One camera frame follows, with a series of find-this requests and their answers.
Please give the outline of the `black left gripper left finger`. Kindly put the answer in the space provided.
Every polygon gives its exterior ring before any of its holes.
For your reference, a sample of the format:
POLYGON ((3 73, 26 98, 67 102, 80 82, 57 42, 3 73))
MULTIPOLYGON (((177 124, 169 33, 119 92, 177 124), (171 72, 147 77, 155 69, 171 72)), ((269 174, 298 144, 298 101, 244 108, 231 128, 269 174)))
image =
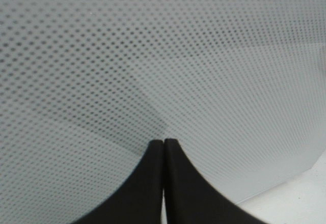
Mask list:
POLYGON ((130 176, 75 223, 161 223, 164 143, 152 140, 130 176))

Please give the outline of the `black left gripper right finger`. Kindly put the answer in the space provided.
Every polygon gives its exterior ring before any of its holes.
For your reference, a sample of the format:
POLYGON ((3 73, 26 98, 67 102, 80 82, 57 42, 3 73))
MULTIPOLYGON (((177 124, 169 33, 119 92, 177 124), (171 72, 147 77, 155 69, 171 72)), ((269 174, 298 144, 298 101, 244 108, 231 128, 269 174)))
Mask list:
POLYGON ((262 223, 215 190, 176 139, 164 142, 163 180, 167 223, 262 223))

